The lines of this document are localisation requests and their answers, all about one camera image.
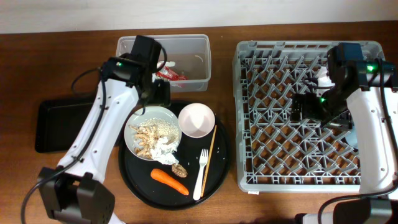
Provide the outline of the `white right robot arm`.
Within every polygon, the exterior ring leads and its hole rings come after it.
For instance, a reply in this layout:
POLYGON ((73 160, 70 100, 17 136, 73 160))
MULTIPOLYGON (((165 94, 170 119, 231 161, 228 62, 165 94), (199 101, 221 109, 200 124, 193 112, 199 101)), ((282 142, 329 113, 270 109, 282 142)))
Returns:
POLYGON ((295 94, 292 121, 314 119, 322 127, 355 130, 361 163, 359 193, 326 201, 297 223, 397 223, 397 68, 364 59, 358 43, 327 52, 328 80, 311 78, 322 94, 295 94))

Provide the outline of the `orange carrot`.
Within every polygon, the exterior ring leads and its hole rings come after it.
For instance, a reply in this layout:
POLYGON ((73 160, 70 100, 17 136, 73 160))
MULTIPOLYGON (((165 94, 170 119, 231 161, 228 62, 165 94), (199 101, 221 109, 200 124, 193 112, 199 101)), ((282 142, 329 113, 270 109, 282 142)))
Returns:
POLYGON ((189 195, 188 189, 183 184, 181 184, 179 181, 175 180, 173 177, 169 176, 166 172, 160 169, 153 169, 150 173, 150 176, 154 180, 175 189, 182 195, 189 195))

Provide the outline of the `pink bowl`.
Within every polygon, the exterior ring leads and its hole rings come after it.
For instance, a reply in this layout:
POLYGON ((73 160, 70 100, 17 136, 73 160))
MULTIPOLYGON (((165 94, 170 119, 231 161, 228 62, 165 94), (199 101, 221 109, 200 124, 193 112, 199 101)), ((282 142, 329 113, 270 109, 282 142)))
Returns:
POLYGON ((215 114, 207 105, 191 103, 179 113, 178 124, 185 135, 202 138, 215 127, 215 114))

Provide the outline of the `white napkin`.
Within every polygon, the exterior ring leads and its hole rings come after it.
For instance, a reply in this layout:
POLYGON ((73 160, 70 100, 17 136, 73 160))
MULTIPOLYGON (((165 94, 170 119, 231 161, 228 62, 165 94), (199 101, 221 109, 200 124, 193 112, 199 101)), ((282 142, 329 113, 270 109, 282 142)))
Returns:
POLYGON ((151 158, 163 165, 178 164, 179 161, 174 156, 174 152, 177 152, 177 147, 177 140, 169 141, 167 136, 161 137, 150 150, 151 158))

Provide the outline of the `red snack wrapper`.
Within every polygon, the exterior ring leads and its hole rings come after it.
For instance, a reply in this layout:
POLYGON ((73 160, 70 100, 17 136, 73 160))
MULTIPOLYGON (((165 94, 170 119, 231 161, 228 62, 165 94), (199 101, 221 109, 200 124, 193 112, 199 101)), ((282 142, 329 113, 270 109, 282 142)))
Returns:
POLYGON ((182 81, 187 80, 185 75, 180 75, 177 72, 173 71, 172 69, 176 65, 175 62, 166 62, 165 65, 162 67, 161 70, 155 73, 155 75, 161 79, 167 81, 182 81))

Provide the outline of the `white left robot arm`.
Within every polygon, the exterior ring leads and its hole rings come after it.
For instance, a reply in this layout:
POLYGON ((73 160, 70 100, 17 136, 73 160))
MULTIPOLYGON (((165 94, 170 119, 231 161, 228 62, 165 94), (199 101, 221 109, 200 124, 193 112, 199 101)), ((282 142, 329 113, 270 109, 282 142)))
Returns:
POLYGON ((109 157, 137 105, 167 105, 170 85, 153 77, 167 55, 155 39, 138 35, 129 53, 109 58, 95 71, 98 91, 83 126, 55 169, 44 167, 21 206, 25 223, 28 199, 39 190, 50 219, 62 223, 120 223, 115 196, 104 186, 109 157))

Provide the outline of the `brown walnut shell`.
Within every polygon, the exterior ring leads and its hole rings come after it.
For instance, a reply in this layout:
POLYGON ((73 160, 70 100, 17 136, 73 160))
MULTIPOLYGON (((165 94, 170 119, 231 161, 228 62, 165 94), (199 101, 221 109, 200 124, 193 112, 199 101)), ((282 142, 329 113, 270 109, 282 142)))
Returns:
POLYGON ((185 178, 188 175, 186 169, 180 164, 172 164, 172 172, 181 178, 185 178))

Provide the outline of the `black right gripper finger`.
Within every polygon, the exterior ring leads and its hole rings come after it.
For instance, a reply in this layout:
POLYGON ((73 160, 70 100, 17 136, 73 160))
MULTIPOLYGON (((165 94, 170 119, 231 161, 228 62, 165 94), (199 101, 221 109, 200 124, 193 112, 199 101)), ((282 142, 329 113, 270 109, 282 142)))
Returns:
POLYGON ((323 127, 329 129, 338 129, 340 131, 349 131, 354 128, 354 121, 352 119, 351 113, 346 110, 340 115, 326 122, 323 127))
POLYGON ((307 119, 305 111, 307 95, 306 94, 295 94, 292 98, 292 110, 290 113, 290 120, 293 122, 300 122, 303 119, 307 119))

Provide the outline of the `light blue cup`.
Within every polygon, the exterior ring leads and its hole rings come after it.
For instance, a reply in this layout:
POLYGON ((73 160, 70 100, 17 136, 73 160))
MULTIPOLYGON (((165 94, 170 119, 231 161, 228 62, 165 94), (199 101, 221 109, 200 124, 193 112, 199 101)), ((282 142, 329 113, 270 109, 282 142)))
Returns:
POLYGON ((347 132, 347 135, 345 136, 345 142, 352 148, 358 150, 358 140, 355 128, 352 128, 347 132))

